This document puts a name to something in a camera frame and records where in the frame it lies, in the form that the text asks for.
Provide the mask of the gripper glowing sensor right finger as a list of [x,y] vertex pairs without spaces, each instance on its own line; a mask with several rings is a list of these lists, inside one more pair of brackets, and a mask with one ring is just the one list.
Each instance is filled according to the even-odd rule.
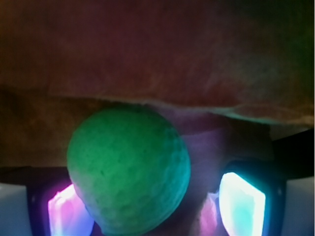
[[312,169],[282,169],[267,162],[234,161],[201,209],[201,236],[312,236]]

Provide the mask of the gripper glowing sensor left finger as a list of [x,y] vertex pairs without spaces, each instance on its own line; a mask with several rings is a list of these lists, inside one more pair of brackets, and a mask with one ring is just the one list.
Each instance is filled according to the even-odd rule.
[[2,236],[90,236],[94,225],[66,167],[0,169]]

